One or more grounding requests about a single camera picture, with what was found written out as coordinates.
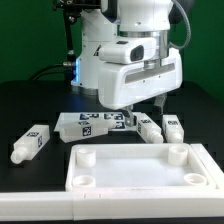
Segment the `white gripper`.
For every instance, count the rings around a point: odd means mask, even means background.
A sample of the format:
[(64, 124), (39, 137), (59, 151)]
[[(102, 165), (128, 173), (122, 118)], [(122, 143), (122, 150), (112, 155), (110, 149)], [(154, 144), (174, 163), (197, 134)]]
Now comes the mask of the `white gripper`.
[(146, 69), (143, 62), (130, 65), (104, 63), (98, 77), (99, 101), (112, 110), (125, 107), (125, 124), (133, 126), (134, 115), (129, 105), (157, 96), (155, 106), (162, 115), (166, 92), (179, 88), (181, 83), (181, 57), (178, 50), (170, 48), (169, 56), (162, 60), (159, 68)]

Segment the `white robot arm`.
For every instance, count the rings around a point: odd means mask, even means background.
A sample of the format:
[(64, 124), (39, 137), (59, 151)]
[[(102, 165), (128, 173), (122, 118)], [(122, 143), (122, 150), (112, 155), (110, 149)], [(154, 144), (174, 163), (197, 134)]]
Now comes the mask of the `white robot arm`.
[(181, 48), (168, 40), (170, 26), (188, 20), (193, 0), (99, 0), (85, 4), (82, 53), (74, 62), (73, 88), (96, 95), (135, 124), (133, 105), (182, 83)]

